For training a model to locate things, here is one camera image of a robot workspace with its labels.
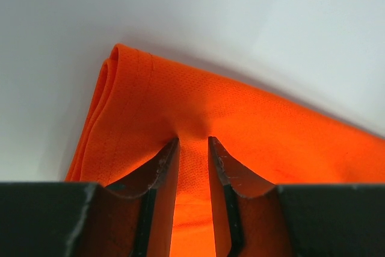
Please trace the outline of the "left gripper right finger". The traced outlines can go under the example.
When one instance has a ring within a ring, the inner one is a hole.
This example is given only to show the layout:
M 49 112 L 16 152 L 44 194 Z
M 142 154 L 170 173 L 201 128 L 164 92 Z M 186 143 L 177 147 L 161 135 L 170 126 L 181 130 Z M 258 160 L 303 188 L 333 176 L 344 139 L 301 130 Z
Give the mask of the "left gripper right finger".
M 208 139 L 217 256 L 383 256 L 383 184 L 273 184 Z

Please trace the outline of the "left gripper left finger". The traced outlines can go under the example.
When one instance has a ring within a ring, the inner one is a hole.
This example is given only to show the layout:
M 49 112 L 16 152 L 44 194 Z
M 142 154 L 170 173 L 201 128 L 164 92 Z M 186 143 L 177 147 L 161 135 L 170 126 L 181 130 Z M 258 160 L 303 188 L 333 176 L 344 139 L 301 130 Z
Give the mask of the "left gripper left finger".
M 3 182 L 2 256 L 168 256 L 179 140 L 121 179 Z

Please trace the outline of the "orange t shirt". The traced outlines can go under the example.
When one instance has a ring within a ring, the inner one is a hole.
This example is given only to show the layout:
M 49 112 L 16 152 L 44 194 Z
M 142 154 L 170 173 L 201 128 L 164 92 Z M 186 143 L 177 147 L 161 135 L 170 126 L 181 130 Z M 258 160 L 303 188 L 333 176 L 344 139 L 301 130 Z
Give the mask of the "orange t shirt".
M 208 137 L 274 183 L 383 182 L 384 140 L 267 91 L 117 44 L 67 173 L 112 183 L 180 140 L 172 256 L 214 256 Z

